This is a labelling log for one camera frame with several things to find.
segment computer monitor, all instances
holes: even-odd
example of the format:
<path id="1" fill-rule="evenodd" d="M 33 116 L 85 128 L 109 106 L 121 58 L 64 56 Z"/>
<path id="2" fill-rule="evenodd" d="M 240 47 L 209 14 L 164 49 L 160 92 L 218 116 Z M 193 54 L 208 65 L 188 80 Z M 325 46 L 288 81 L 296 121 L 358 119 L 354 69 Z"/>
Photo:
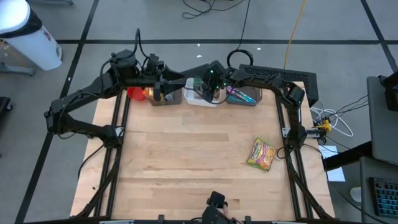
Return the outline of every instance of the computer monitor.
<path id="1" fill-rule="evenodd" d="M 398 111 L 398 72 L 382 80 L 386 88 L 386 100 L 388 109 Z"/>

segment red object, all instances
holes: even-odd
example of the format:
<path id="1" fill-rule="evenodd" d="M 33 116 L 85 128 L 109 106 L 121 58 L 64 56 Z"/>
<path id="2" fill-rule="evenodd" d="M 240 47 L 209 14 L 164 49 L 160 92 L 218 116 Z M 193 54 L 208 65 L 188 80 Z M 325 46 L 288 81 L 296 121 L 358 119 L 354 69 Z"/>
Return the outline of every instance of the red object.
<path id="1" fill-rule="evenodd" d="M 145 95 L 143 94 L 143 90 L 141 90 L 141 88 L 139 88 L 139 87 L 129 87 L 129 88 L 127 88 L 127 94 L 133 100 L 136 100 L 136 101 L 145 100 Z"/>

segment yellow snack bag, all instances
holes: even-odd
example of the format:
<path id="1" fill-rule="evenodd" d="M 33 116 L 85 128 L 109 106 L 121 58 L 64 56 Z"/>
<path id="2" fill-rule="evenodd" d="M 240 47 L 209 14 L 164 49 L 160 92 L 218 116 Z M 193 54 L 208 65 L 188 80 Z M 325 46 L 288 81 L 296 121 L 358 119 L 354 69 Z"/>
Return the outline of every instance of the yellow snack bag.
<path id="1" fill-rule="evenodd" d="M 265 141 L 257 138 L 247 163 L 254 167 L 269 171 L 276 149 Z"/>

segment wooden tabletop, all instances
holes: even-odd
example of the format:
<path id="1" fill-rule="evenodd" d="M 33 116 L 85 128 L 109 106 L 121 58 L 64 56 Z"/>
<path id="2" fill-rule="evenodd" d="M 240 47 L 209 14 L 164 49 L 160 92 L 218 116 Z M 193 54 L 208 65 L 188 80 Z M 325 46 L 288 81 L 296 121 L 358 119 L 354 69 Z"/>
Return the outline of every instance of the wooden tabletop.
<path id="1" fill-rule="evenodd" d="M 94 124 L 111 123 L 115 101 L 98 101 Z M 284 113 L 288 125 L 286 110 Z M 307 99 L 302 105 L 302 123 L 312 127 Z M 275 96 L 269 90 L 263 90 L 263 99 L 255 107 L 224 103 L 207 108 L 188 105 L 184 99 L 181 105 L 154 107 L 132 101 L 112 219 L 156 220 L 159 214 L 167 220 L 200 217 L 215 190 L 226 196 L 231 216 L 238 219 L 250 215 L 252 220 L 294 220 L 285 160 L 275 157 L 269 172 L 246 164 L 256 137 L 276 148 L 282 146 Z M 313 139 L 305 143 L 318 147 Z M 85 157 L 101 144 L 97 138 L 90 139 Z M 71 215 L 80 212 L 98 189 L 104 152 L 82 169 Z M 304 146 L 301 154 L 309 190 L 334 216 L 320 153 Z"/>

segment table leg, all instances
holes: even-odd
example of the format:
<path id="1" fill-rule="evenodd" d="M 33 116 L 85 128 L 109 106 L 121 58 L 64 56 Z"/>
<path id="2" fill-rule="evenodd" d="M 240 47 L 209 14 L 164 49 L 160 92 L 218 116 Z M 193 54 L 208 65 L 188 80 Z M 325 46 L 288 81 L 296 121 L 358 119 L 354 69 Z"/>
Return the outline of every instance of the table leg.
<path id="1" fill-rule="evenodd" d="M 350 150 L 341 152 L 323 160 L 325 171 L 333 170 L 341 166 L 358 162 L 362 156 L 372 157 L 372 141 L 358 145 Z"/>

